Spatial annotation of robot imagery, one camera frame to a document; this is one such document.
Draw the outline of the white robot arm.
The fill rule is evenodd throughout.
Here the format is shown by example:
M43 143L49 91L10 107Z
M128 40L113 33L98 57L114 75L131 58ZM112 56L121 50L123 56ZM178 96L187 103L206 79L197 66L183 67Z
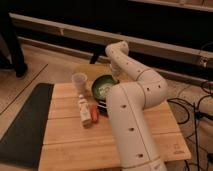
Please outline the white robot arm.
M161 104L167 96L166 80L154 69L128 56L128 43L105 49L114 77L124 71L131 82L113 86L106 97L122 171L167 171L146 123L143 111Z

